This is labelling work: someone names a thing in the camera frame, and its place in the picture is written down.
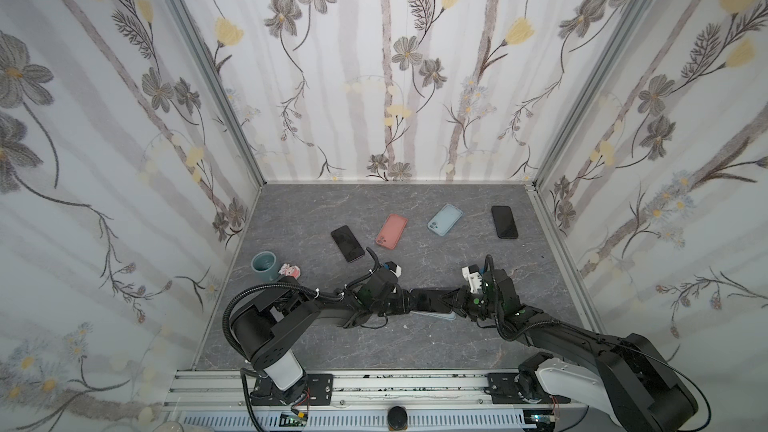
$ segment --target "floral wallpaper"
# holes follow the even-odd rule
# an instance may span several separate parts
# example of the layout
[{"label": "floral wallpaper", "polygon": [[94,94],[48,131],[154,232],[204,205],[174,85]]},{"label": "floral wallpaper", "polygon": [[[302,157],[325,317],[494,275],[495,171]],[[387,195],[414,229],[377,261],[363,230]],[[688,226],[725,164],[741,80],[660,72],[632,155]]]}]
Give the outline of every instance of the floral wallpaper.
[{"label": "floral wallpaper", "polygon": [[152,430],[256,189],[163,0],[0,0],[0,422]]},{"label": "floral wallpaper", "polygon": [[185,0],[267,179],[532,180],[629,0]]},{"label": "floral wallpaper", "polygon": [[713,429],[764,429],[766,83],[768,0],[654,0],[538,184],[608,332],[695,379]]}]

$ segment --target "phone screen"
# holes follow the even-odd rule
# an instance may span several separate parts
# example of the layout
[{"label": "phone screen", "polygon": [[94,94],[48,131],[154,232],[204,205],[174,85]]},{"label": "phone screen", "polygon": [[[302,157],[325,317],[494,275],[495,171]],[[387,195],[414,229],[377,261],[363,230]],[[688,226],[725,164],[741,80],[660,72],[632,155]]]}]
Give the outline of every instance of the phone screen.
[{"label": "phone screen", "polygon": [[517,238],[518,228],[514,224],[512,209],[507,206],[491,207],[493,223],[496,225],[496,235],[499,238]]},{"label": "phone screen", "polygon": [[341,226],[331,232],[331,237],[339,246],[339,250],[341,254],[344,254],[344,259],[347,262],[352,262],[366,254],[348,226]]}]

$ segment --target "cup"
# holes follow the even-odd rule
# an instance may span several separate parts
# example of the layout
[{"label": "cup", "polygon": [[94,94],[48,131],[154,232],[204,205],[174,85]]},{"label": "cup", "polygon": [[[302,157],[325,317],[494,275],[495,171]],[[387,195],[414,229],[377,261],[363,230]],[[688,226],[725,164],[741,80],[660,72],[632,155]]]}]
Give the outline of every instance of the cup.
[{"label": "cup", "polygon": [[274,282],[280,271],[277,257],[270,251],[259,252],[250,261],[250,268],[262,282]]}]

